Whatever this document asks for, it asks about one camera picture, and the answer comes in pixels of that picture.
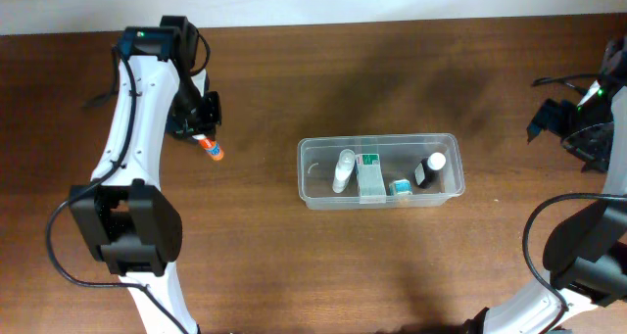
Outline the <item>orange tube white cap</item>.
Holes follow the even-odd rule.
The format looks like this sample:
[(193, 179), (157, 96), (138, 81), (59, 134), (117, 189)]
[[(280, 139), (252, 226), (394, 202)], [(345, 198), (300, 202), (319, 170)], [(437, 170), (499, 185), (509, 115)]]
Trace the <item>orange tube white cap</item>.
[(220, 161), (223, 158), (224, 153), (215, 140), (204, 134), (194, 135), (193, 138), (214, 161)]

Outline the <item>white spray bottle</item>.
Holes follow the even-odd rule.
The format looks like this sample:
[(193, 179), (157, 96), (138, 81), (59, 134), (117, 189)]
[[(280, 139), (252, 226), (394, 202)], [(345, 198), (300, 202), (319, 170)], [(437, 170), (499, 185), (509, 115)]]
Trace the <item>white spray bottle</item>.
[(339, 194), (342, 193), (352, 176), (356, 162), (355, 152), (351, 149), (344, 149), (340, 152), (338, 161), (335, 167), (334, 180), (332, 183), (332, 190)]

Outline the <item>dark bottle white cap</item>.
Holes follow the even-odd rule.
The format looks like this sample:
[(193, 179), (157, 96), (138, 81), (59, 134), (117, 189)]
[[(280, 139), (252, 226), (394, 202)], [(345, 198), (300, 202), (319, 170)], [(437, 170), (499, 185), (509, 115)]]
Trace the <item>dark bottle white cap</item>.
[(443, 153), (436, 152), (423, 159), (414, 170), (416, 184), (421, 189), (429, 188), (447, 162)]

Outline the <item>small jar gold lid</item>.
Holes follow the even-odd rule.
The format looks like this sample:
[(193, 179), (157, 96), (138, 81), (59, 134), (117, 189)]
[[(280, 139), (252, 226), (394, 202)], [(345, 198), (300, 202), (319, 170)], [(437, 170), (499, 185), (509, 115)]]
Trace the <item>small jar gold lid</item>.
[(390, 194), (392, 196), (412, 195), (412, 186), (407, 179), (393, 180), (389, 184)]

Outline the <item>white green medicine box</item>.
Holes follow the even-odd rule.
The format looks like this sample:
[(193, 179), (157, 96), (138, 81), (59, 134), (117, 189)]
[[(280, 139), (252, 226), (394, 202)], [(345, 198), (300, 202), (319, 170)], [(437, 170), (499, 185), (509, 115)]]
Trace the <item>white green medicine box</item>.
[(387, 194), (379, 155), (356, 155), (356, 167), (360, 203), (385, 203)]

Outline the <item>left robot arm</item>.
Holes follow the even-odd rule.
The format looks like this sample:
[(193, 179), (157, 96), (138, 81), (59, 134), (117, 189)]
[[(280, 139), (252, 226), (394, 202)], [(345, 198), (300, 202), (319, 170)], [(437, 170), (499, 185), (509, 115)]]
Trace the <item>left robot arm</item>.
[(118, 100), (104, 152), (89, 183), (73, 186), (64, 202), (92, 258), (118, 277), (98, 288), (127, 289), (149, 333), (200, 330), (177, 275), (182, 220), (161, 191), (160, 159), (166, 135), (222, 157), (219, 96), (194, 67), (207, 44), (184, 16), (123, 31), (112, 49)]

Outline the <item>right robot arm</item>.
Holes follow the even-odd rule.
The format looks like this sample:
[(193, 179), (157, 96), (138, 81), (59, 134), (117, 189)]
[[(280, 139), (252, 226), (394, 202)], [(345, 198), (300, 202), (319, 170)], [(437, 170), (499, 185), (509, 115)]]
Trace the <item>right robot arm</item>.
[[(500, 306), (467, 320), (461, 332), (561, 333), (573, 316), (626, 299), (626, 39), (607, 43), (589, 88), (576, 90), (578, 104), (548, 99), (528, 124), (527, 138), (549, 131), (581, 160), (585, 171), (603, 172), (600, 193), (567, 193), (541, 203), (528, 217), (522, 253), (533, 279)], [(587, 200), (589, 206), (561, 222), (549, 236), (543, 266), (529, 253), (532, 225), (559, 202)]]

